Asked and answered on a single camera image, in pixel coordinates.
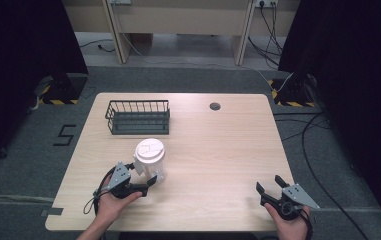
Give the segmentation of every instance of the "white paper cup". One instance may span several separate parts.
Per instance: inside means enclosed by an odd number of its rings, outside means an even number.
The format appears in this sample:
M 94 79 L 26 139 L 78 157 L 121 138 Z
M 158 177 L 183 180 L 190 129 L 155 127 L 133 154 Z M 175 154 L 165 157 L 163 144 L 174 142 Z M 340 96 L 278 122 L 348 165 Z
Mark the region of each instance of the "white paper cup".
M 148 138 L 141 141 L 134 152 L 134 166 L 137 173 L 140 175 L 144 172 L 147 179 L 157 176 L 156 182 L 163 182 L 166 178 L 164 156 L 164 145 L 158 139 Z

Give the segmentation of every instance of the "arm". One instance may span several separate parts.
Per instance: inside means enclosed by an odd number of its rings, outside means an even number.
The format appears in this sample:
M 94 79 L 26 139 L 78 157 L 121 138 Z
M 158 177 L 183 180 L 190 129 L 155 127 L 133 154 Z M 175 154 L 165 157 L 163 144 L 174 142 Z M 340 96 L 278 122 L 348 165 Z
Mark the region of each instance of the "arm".
M 105 185 L 109 183 L 110 178 L 105 181 Z M 93 222 L 78 237 L 77 240 L 97 240 L 103 233 L 108 230 L 110 225 L 118 219 L 122 210 L 137 198 L 141 197 L 141 192 L 135 192 L 124 199 L 118 199 L 111 193 L 102 193 L 99 203 L 99 211 Z
M 308 226 L 305 221 L 298 217 L 292 221 L 286 221 L 278 215 L 277 210 L 269 203 L 265 203 L 265 208 L 271 215 L 277 226 L 277 235 L 280 240 L 305 240 L 308 234 Z M 303 206 L 303 210 L 309 215 L 309 207 Z

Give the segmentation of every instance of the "wooden table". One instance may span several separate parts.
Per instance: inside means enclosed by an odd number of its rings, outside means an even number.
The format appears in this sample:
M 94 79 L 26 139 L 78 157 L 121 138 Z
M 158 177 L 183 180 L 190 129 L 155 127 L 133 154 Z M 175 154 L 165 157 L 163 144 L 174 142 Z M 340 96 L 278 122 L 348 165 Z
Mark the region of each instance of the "wooden table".
M 110 100 L 169 100 L 169 135 L 111 135 L 104 118 Z M 213 111 L 216 102 L 221 109 Z M 267 100 L 260 94 L 101 93 L 96 97 L 71 158 L 46 227 L 84 230 L 83 214 L 103 176 L 119 161 L 131 163 L 145 138 L 165 145 L 165 182 L 129 205 L 115 231 L 271 231 L 255 186 L 280 197 L 274 176 L 293 177 Z M 131 182 L 146 179 L 132 171 Z

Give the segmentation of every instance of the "black wire basket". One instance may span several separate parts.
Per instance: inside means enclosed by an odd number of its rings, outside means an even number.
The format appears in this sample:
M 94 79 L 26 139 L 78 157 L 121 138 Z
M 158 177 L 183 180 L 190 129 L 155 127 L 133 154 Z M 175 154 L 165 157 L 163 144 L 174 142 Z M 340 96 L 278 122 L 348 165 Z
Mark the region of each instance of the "black wire basket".
M 169 134 L 168 100 L 111 100 L 106 111 L 113 135 Z

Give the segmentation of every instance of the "black curtain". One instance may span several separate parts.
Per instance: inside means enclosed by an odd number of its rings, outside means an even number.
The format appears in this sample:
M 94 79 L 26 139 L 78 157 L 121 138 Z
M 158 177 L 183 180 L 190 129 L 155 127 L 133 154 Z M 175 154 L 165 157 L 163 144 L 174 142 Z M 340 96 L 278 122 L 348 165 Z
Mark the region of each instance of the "black curtain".
M 381 206 L 381 4 L 301 0 L 279 69 L 317 78 L 336 134 Z
M 0 147 L 38 83 L 66 73 L 88 71 L 62 1 L 0 0 Z

